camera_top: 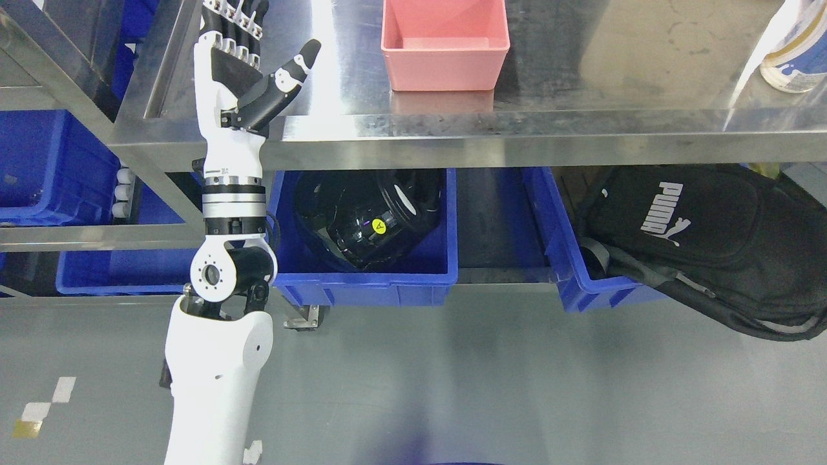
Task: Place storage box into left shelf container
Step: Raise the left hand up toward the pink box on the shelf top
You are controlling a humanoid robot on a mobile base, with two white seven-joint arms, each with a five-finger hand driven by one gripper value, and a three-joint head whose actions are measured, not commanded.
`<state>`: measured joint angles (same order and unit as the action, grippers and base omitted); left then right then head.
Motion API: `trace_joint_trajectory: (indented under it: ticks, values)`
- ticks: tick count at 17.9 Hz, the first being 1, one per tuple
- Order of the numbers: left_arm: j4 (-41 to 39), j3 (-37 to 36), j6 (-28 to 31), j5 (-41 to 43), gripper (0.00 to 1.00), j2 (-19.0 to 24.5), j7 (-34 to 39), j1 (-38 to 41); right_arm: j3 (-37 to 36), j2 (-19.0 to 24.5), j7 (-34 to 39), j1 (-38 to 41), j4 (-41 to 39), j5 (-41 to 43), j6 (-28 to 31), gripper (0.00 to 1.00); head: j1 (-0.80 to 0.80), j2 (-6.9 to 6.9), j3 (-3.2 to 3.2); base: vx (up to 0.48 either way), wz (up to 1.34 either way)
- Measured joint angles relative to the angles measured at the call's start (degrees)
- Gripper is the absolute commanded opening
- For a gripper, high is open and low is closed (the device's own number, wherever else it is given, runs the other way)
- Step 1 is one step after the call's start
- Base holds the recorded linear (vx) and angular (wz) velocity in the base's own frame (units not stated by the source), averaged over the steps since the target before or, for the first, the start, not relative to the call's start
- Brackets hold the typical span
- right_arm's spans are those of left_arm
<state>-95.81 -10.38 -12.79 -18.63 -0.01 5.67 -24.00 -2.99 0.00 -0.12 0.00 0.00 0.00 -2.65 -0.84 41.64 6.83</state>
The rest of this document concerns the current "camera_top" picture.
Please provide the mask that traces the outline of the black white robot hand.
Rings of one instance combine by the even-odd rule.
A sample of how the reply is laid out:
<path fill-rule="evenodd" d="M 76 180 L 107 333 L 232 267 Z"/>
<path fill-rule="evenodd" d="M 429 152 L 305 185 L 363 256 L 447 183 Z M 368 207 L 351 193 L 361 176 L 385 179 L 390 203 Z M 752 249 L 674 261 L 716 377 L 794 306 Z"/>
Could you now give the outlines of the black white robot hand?
<path fill-rule="evenodd" d="M 309 39 L 280 67 L 262 70 L 268 1 L 203 1 L 194 44 L 198 129 L 207 143 L 204 176 L 212 183 L 256 183 L 269 124 L 310 75 L 322 48 Z"/>

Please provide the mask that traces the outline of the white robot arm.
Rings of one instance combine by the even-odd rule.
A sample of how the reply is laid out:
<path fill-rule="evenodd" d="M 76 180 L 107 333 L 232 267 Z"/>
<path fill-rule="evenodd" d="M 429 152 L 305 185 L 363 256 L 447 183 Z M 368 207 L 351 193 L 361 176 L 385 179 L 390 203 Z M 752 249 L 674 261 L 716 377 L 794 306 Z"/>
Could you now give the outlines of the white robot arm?
<path fill-rule="evenodd" d="M 266 312 L 277 259 L 266 241 L 260 172 L 205 170 L 205 236 L 175 300 L 165 341 L 173 417 L 166 464 L 257 464 L 248 439 L 260 372 L 273 347 Z"/>

